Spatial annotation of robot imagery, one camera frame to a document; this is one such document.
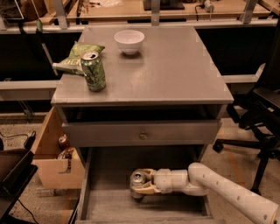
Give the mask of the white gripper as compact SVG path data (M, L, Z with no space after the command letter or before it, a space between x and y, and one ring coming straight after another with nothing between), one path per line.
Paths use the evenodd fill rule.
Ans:
M155 193L171 193L172 185L172 171L169 169L143 169L143 177L145 184L133 185L132 191L137 194L150 195Z

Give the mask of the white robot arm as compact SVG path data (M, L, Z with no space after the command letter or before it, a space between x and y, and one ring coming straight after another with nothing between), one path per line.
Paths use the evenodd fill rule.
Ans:
M206 196L212 190L255 224L279 224L277 203L237 185L201 163L191 163L187 170L137 169L130 176L130 190L135 199L156 193Z

